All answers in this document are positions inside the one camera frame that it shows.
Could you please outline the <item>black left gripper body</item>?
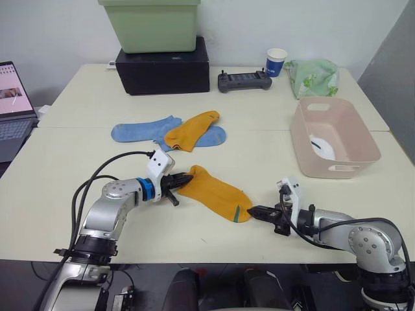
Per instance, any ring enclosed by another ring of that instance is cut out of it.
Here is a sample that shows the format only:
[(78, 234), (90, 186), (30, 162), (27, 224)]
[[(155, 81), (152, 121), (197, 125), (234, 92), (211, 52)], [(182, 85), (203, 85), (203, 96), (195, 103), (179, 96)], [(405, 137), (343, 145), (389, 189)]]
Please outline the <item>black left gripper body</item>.
[(179, 187), (179, 174), (171, 174), (163, 176), (161, 179), (161, 197), (167, 198), (175, 207), (179, 205), (179, 201), (172, 193), (172, 190)]

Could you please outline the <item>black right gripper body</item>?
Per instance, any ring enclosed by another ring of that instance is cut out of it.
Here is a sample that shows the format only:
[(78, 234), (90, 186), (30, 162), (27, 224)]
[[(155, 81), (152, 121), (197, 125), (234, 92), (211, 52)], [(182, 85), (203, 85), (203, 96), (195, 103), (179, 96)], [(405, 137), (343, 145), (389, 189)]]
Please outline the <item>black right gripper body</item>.
[(287, 207), (282, 207), (280, 203), (275, 206), (276, 216), (274, 218), (274, 232), (283, 235), (291, 235), (291, 210)]

